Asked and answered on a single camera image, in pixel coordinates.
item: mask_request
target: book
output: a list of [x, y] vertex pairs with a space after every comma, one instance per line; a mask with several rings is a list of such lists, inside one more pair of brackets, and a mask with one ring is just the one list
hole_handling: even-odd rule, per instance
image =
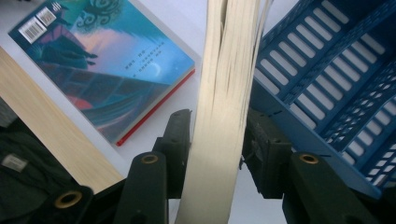
[[128, 0], [47, 0], [8, 34], [117, 146], [194, 73], [193, 59]]
[[176, 224], [228, 223], [257, 51], [271, 3], [208, 1], [198, 106]]

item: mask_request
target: barcode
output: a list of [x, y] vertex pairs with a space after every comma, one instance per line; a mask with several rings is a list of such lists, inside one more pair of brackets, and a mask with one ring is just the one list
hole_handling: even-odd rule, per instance
[[35, 40], [42, 36], [47, 31], [47, 29], [36, 17], [33, 17], [18, 31], [23, 35], [23, 37], [26, 38], [27, 41], [29, 41], [29, 43], [32, 44], [35, 42]]
[[47, 8], [44, 7], [41, 9], [36, 16], [38, 17], [39, 20], [41, 20], [44, 25], [49, 26], [53, 21], [56, 20], [55, 15]]

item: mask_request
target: blue plastic basket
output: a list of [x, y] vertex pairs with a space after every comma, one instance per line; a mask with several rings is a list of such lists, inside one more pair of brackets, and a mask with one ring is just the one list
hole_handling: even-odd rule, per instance
[[353, 189], [396, 185], [396, 1], [302, 0], [263, 39], [250, 106]]

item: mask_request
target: book cover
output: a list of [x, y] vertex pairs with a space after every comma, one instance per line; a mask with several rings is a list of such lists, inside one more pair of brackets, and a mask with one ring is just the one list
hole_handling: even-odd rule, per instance
[[48, 0], [9, 35], [118, 146], [194, 71], [128, 0]]

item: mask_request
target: black plastic part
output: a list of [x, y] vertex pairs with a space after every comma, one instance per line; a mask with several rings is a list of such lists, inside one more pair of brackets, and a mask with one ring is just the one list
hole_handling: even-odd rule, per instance
[[122, 190], [114, 224], [166, 224], [166, 158], [146, 152], [134, 158]]
[[378, 223], [321, 157], [306, 152], [293, 153], [289, 175], [309, 215], [309, 223]]
[[266, 115], [251, 108], [242, 155], [262, 197], [282, 199], [291, 143]]
[[79, 224], [84, 221], [93, 198], [90, 188], [67, 187], [48, 197], [30, 218], [30, 224]]
[[90, 208], [82, 223], [109, 224], [113, 222], [122, 194], [125, 179], [93, 196]]
[[367, 207], [380, 223], [393, 224], [396, 218], [396, 187], [386, 188], [379, 200], [369, 198], [364, 194], [355, 192], [361, 202]]
[[288, 224], [309, 223], [309, 215], [306, 213], [298, 194], [285, 193], [282, 210]]
[[179, 110], [171, 115], [163, 137], [157, 138], [152, 151], [159, 151], [166, 157], [168, 170], [168, 199], [179, 199], [186, 175], [190, 149], [189, 109]]

